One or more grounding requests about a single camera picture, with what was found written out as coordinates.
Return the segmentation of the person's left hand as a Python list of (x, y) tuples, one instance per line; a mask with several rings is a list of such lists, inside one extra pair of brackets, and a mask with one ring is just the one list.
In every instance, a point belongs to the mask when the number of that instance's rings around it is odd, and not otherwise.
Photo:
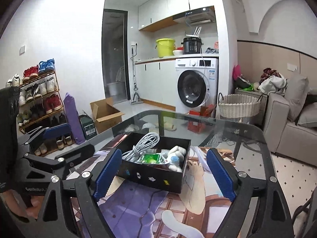
[(13, 193), (13, 190), (8, 190), (1, 193), (6, 205), (12, 213), (19, 217), (32, 217), (38, 218), (44, 197), (43, 196), (31, 196), (31, 206), (24, 206), (24, 201), (19, 200)]

